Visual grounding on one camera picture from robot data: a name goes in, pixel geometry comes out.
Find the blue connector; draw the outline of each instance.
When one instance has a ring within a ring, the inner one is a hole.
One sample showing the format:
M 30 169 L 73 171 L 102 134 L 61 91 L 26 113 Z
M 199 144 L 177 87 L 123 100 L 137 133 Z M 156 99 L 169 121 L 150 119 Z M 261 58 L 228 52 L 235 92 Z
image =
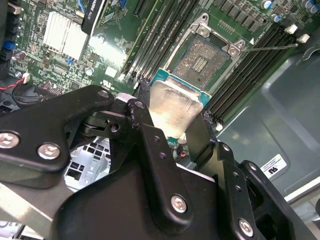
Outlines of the blue connector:
M 13 50 L 16 47 L 16 43 L 13 41 L 5 41 L 3 47 L 7 50 Z
M 126 6 L 127 1 L 128 1 L 128 0 L 120 0 L 119 7 L 120 7 L 121 9 L 123 9 L 123 8 Z

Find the red wire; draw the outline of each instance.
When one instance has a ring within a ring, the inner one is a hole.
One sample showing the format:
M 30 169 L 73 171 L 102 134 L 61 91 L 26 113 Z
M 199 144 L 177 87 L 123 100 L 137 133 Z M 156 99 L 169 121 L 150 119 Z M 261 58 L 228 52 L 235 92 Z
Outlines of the red wire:
M 23 81 L 24 81 L 24 78 L 21 78 L 21 79 L 19 79 L 18 81 L 16 81 L 16 83 L 10 84 L 10 85 L 7 86 L 7 87 L 0 87 L 0 90 L 7 90 L 8 88 L 15 87 L 15 86 L 17 86 L 18 84 L 20 84 L 20 83 L 23 82 Z

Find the heatsink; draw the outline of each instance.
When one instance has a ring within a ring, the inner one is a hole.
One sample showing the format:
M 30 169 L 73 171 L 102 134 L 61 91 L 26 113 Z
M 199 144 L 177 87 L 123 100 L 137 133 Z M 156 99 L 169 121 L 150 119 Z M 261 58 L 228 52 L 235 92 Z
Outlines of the heatsink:
M 43 45 L 50 51 L 79 60 L 87 38 L 79 24 L 55 11 L 49 13 Z

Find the motherboard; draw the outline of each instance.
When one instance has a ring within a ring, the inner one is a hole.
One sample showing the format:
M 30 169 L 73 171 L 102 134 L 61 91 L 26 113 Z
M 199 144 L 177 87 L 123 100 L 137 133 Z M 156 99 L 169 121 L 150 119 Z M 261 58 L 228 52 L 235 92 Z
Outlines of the motherboard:
M 312 0 L 9 4 L 5 43 L 14 45 L 0 56 L 12 76 L 28 73 L 54 95 L 90 84 L 132 94 L 163 69 L 210 95 L 206 109 L 220 120 L 320 25 Z

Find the silver screw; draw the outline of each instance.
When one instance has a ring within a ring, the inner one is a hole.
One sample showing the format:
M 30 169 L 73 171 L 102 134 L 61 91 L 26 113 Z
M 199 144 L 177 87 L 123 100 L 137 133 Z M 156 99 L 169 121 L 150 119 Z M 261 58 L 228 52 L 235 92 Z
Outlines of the silver screw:
M 99 94 L 101 97 L 103 97 L 103 98 L 108 98 L 108 97 L 109 97 L 109 94 L 108 94 L 106 91 L 104 91 L 104 90 L 100 90 L 100 91 L 98 92 L 98 94 Z
M 178 213 L 183 214 L 187 211 L 187 203 L 181 197 L 173 195 L 171 197 L 171 205 Z
M 143 104 L 142 102 L 140 102 L 140 101 L 136 101 L 136 102 L 134 102 L 134 104 L 135 104 L 136 106 L 138 106 L 139 108 L 141 108 L 141 109 L 144 109 L 144 108 L 145 108 L 144 104 Z
M 38 155 L 43 159 L 53 160 L 59 157 L 60 149 L 56 145 L 46 143 L 38 148 Z
M 16 71 L 16 72 L 14 73 L 14 76 L 15 76 L 17 79 L 20 79 L 20 78 L 22 78 L 22 73 L 21 73 L 20 71 Z
M 11 132 L 0 133 L 0 148 L 1 149 L 11 149 L 17 146 L 20 142 L 19 137 Z
M 254 230 L 252 229 L 251 225 L 243 218 L 240 218 L 239 226 L 245 235 L 250 238 L 254 236 Z
M 224 150 L 226 150 L 226 151 L 230 151 L 230 147 L 229 146 L 227 146 L 226 144 L 222 144 L 222 147 L 224 148 Z
M 257 167 L 253 165 L 251 162 L 249 162 L 249 166 L 252 170 L 257 171 Z

